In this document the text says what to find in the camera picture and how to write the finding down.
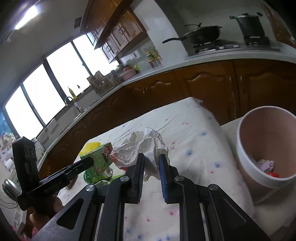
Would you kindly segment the left hand of person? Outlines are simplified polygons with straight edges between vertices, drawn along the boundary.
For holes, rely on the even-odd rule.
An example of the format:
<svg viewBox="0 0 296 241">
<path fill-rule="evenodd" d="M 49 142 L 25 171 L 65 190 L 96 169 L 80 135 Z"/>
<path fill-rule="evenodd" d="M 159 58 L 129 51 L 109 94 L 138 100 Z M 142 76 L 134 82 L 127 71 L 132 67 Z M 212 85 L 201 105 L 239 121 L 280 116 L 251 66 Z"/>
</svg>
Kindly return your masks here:
<svg viewBox="0 0 296 241">
<path fill-rule="evenodd" d="M 53 210 L 54 215 L 58 213 L 62 208 L 63 208 L 63 204 L 60 198 L 57 196 L 53 196 L 51 209 Z M 51 218 L 48 215 L 45 215 L 40 212 L 35 211 L 34 213 L 30 214 L 30 221 L 32 222 L 34 227 L 37 229 L 37 231 L 39 231 L 44 225 L 46 225 L 50 219 Z"/>
</svg>

